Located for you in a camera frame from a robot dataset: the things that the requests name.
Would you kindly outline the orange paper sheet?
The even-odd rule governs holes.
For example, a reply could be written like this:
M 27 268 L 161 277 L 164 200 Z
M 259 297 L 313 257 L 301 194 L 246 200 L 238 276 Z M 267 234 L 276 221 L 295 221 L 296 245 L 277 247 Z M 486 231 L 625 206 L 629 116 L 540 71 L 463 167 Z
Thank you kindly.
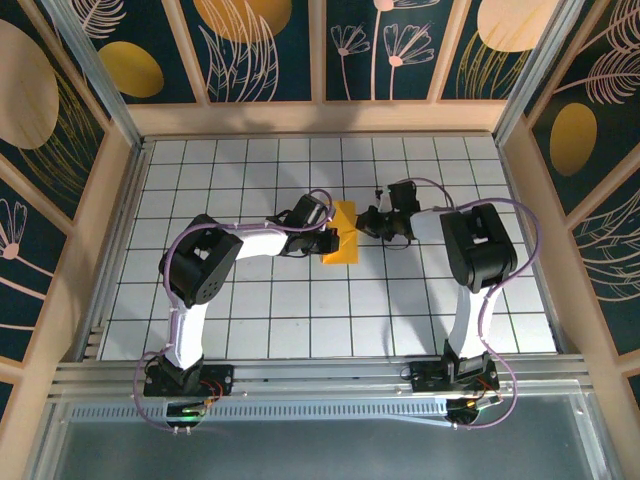
M 328 223 L 329 228 L 337 230 L 339 248 L 336 252 L 323 255 L 326 265 L 347 265 L 358 263 L 358 230 L 356 229 L 356 208 L 353 201 L 336 201 L 335 213 Z

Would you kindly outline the white grid mat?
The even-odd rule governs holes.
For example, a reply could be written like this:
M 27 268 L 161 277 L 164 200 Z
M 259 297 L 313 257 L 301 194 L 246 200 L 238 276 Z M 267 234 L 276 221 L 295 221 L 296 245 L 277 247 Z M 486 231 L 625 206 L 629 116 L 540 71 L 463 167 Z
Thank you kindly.
M 413 178 L 432 207 L 510 189 L 488 136 L 165 140 L 154 144 L 101 360 L 161 349 L 168 300 L 158 260 L 200 213 L 253 223 L 293 207 L 315 187 L 365 210 L 374 191 Z M 242 260 L 207 310 L 209 359 L 436 354 L 450 332 L 457 285 L 443 242 L 358 239 L 358 263 L 316 256 Z

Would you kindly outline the grey translucent panel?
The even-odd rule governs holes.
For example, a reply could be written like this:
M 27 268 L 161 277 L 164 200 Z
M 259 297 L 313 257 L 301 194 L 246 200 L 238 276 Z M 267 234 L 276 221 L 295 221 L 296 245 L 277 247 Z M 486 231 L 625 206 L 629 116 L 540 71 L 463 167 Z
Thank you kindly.
M 173 435 L 122 403 L 47 408 L 27 480 L 624 480 L 587 397 L 532 395 L 502 423 L 240 420 Z

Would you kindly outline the long aluminium base rail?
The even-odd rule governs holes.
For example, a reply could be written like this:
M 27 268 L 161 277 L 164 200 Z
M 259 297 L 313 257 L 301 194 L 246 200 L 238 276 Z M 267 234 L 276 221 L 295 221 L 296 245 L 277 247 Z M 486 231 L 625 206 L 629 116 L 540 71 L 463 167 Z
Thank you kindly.
M 580 355 L 508 355 L 516 376 L 497 367 L 501 393 L 564 395 L 592 393 L 593 383 Z M 395 358 L 238 360 L 230 397 L 234 400 L 393 398 L 413 394 L 408 360 Z M 128 400 L 136 363 L 62 363 L 49 390 L 50 401 Z

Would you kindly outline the aluminium side rail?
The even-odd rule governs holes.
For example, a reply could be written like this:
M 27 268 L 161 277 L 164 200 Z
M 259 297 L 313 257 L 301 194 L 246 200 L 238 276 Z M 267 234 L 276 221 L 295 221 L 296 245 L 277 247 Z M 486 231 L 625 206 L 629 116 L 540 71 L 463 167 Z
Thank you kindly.
M 92 242 L 100 249 L 87 285 L 87 300 L 64 356 L 66 361 L 83 361 L 92 330 L 110 320 L 153 148 L 154 143 L 144 138 L 128 150 L 120 176 L 114 179 L 113 196 L 103 199 L 90 216 L 91 232 L 97 234 Z
M 562 254 L 566 232 L 560 218 L 561 208 L 544 161 L 528 141 L 514 141 L 499 149 L 509 178 L 511 190 L 521 203 L 536 215 L 539 227 L 522 217 L 527 240 L 540 238 L 540 251 L 534 271 L 545 311 L 548 314 L 554 341 L 563 354 L 578 351 L 566 330 L 562 279 Z

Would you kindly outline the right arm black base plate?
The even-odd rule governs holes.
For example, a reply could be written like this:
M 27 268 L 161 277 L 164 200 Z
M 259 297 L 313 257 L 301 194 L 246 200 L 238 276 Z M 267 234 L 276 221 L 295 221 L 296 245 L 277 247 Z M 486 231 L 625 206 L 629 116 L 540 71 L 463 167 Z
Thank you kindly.
M 440 362 L 409 363 L 409 380 L 414 393 L 476 392 L 500 388 L 496 365 L 489 358 L 461 361 L 455 364 L 442 358 Z

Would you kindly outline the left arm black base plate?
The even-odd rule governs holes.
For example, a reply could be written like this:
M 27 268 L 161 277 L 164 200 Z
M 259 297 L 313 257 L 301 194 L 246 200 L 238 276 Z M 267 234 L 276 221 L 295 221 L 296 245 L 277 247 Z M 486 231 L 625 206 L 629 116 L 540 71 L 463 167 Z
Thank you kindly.
M 145 370 L 145 397 L 227 396 L 233 387 L 232 365 L 196 364 L 182 370 L 170 363 L 154 364 Z

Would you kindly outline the aluminium corner post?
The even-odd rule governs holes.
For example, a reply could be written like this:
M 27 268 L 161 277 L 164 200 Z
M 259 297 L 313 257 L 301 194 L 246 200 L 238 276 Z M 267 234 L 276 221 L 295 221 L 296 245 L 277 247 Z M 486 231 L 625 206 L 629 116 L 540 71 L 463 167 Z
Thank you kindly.
M 108 40 L 127 15 L 124 0 L 38 0 L 127 142 L 140 148 L 127 105 L 94 42 Z
M 529 55 L 493 132 L 495 146 L 501 150 L 518 119 L 576 23 L 585 0 L 560 0 L 542 35 Z

